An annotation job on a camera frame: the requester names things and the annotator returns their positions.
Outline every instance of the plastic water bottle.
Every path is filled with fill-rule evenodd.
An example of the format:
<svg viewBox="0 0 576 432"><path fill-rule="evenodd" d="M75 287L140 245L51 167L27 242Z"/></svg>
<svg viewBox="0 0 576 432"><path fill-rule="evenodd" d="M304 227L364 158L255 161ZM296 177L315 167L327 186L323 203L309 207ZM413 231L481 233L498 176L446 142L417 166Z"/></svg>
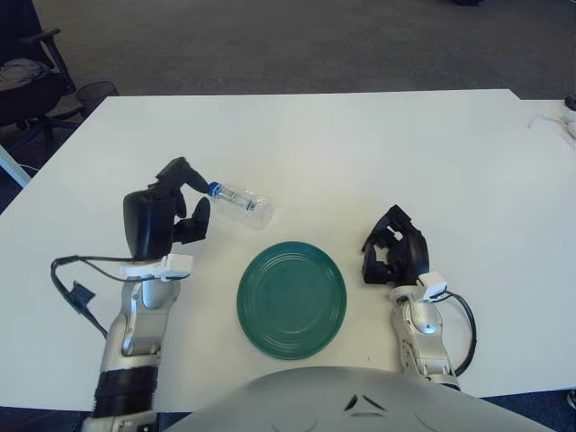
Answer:
<svg viewBox="0 0 576 432"><path fill-rule="evenodd" d="M261 230L272 219L272 204L262 195L217 182L210 183L208 195L227 204L229 213L233 213L252 228Z"/></svg>

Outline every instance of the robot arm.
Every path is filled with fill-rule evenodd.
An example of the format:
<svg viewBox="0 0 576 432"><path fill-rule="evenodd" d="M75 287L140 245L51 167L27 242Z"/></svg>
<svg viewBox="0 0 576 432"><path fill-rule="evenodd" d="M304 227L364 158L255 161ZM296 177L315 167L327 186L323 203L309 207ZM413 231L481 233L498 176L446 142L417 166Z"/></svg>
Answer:
<svg viewBox="0 0 576 432"><path fill-rule="evenodd" d="M208 184L183 157L171 161L147 190L124 198L124 228L133 261L122 271L129 277L121 291L121 310L106 338L94 412L84 432L154 432L152 409L158 367L172 305L180 280L192 272L193 258L170 254L173 242L204 239L210 203L202 198L192 216L186 215L180 187L201 193Z"/></svg>
<svg viewBox="0 0 576 432"><path fill-rule="evenodd" d="M376 260L375 247L387 248L385 263ZM432 302L446 290L446 281L429 272L422 233L394 205L376 223L362 251L364 282L394 286L392 325L400 342L402 371L460 390L442 341L442 317Z"/></svg>

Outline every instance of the waste bin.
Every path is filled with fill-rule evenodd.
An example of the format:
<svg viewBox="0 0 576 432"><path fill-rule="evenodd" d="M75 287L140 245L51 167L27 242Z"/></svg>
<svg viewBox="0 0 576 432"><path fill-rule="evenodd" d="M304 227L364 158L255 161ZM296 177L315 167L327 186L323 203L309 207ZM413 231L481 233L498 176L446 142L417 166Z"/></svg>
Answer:
<svg viewBox="0 0 576 432"><path fill-rule="evenodd" d="M82 117L86 118L108 96L118 96L118 90L111 81L97 81L85 85L76 92L76 99L82 104Z"/></svg>

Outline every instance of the chair armrest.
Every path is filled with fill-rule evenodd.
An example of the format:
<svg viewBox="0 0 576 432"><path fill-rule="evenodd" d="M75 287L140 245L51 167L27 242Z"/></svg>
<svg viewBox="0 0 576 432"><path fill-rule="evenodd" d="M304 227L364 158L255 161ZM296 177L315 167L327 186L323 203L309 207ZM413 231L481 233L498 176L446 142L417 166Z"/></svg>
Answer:
<svg viewBox="0 0 576 432"><path fill-rule="evenodd" d="M43 30L41 33L33 34L32 36L28 36L27 38L21 38L20 41L24 43L35 43L39 41L46 41L49 38L53 38L58 33L60 33L60 29Z"/></svg>
<svg viewBox="0 0 576 432"><path fill-rule="evenodd" d="M74 81L72 81L72 76L70 76L70 73L68 72L68 68L66 67L66 63L64 63L64 59L62 58L60 51L58 51L56 42L54 42L54 36L56 36L58 33L60 33L60 29L55 28L44 30L41 33L29 36L27 38L22 38L20 41L30 44L43 42L44 45L46 45L46 48L52 56L52 60L54 60L58 70L68 82L67 95L70 95L76 91L76 85L74 84Z"/></svg>

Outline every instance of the office chair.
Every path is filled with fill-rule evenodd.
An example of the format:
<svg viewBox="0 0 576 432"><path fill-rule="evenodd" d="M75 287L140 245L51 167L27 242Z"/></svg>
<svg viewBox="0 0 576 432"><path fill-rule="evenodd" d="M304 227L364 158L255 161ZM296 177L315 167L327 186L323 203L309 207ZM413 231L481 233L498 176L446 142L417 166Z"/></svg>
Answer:
<svg viewBox="0 0 576 432"><path fill-rule="evenodd" d="M73 130L78 126L66 119L80 113L81 108L52 117L46 115L62 96L76 91L54 42L58 33L60 29L42 30L32 0L0 0L0 66L8 60L24 58L41 61L50 68L44 78L0 92L0 127L16 124L21 130L28 129L9 148L10 151L43 133L48 158L54 151L53 128Z"/></svg>

